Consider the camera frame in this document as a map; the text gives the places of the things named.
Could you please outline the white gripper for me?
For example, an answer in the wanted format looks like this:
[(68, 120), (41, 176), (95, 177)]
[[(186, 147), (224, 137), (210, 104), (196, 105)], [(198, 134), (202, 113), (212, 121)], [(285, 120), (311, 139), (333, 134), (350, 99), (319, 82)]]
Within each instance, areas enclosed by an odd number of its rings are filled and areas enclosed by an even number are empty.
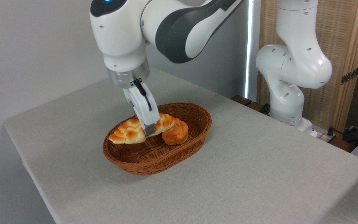
[(154, 97), (146, 84), (141, 84), (146, 95), (143, 96), (137, 87), (124, 88), (124, 94), (129, 103), (133, 106), (135, 114), (142, 126), (145, 127), (145, 136), (153, 136), (155, 134), (155, 124), (159, 120), (159, 112)]

